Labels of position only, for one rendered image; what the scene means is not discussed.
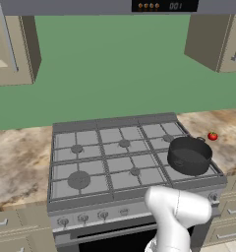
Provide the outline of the grey range hood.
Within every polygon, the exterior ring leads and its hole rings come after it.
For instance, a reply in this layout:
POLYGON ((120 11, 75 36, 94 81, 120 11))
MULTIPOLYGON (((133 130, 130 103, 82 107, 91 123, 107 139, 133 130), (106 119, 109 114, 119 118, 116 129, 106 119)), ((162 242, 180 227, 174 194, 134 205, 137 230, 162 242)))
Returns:
POLYGON ((0 0, 6 16, 236 14, 236 0, 0 0))

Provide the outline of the beige wall cupboard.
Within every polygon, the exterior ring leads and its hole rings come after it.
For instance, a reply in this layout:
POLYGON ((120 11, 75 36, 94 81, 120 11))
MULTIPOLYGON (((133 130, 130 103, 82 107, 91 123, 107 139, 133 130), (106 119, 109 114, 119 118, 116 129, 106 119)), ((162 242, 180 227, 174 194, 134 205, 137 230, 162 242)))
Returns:
POLYGON ((34 16, 5 16, 0 3, 0 86, 33 84, 40 63, 34 16))
POLYGON ((218 73, 236 72, 236 14, 192 15, 184 53, 218 73))

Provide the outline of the beige drawer front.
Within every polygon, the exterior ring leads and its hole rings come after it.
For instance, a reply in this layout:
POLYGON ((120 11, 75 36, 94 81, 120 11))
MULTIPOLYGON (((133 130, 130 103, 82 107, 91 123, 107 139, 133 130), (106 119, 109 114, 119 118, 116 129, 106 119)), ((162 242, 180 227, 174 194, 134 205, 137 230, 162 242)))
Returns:
POLYGON ((227 212, 228 209, 230 210, 236 210, 236 199, 224 199, 220 202, 219 208, 221 210, 221 217, 223 219, 228 219, 228 218, 236 218, 235 215, 229 215, 227 212))
POLYGON ((8 219, 8 224, 0 226, 0 234, 21 230, 26 227, 18 211, 0 212, 0 221, 4 219, 8 219))
POLYGON ((0 252, 32 252, 28 241, 23 238, 0 240, 0 252))
POLYGON ((220 222, 213 224, 206 235, 204 246, 211 246, 215 244, 234 241, 236 240, 236 237, 231 237, 227 239, 217 239, 216 235, 217 234, 224 235, 235 232, 236 232, 236 221, 220 222))

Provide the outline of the grey gas stove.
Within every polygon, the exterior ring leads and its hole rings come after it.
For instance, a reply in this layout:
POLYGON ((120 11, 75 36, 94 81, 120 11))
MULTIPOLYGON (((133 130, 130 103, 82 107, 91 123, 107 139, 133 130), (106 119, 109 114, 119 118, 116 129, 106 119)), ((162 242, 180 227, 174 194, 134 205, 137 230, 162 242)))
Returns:
POLYGON ((71 240, 70 234, 155 223, 144 195, 150 186, 187 190, 208 199, 212 214, 227 179, 212 163, 202 175, 184 175, 167 162, 170 142, 188 136, 175 113, 56 123, 52 127, 47 213, 58 252, 144 252, 156 229, 71 240), (211 193, 218 195, 211 201, 211 193), (121 209, 129 209, 121 216, 121 209), (102 220, 98 213, 106 211, 102 220), (87 214, 86 224, 78 215, 87 214), (69 220, 66 227, 58 223, 69 220))

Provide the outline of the dark grey pot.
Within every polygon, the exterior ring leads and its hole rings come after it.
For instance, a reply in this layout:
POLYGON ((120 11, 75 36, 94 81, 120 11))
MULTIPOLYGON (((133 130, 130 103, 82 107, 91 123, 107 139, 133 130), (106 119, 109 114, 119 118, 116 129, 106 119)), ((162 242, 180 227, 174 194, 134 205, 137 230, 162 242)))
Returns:
POLYGON ((178 137, 169 145, 167 161, 182 174, 197 176, 206 173, 211 159, 212 149, 201 137, 178 137))

